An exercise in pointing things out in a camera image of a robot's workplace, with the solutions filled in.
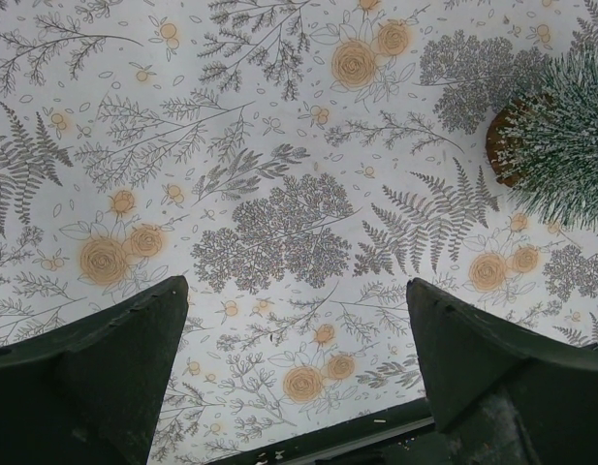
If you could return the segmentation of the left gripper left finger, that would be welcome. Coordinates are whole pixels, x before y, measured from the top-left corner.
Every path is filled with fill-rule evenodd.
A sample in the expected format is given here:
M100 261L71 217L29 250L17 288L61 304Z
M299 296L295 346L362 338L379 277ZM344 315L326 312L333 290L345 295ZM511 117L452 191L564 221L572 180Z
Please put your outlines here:
M188 313L170 277L0 348L0 464L144 464Z

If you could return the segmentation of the small frosted christmas tree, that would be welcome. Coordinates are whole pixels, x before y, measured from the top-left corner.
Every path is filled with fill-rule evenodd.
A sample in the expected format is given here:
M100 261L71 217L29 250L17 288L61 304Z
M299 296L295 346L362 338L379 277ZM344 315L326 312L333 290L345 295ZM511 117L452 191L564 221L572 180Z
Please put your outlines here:
M517 208L598 229L598 46L553 58L538 88L494 117L486 154Z

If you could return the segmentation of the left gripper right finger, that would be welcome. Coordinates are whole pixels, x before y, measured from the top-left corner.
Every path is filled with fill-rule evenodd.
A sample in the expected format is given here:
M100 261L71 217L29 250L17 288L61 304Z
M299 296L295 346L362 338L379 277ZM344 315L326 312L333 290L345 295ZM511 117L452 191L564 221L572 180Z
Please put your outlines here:
M436 430L455 464L598 464L598 343L571 346L408 282Z

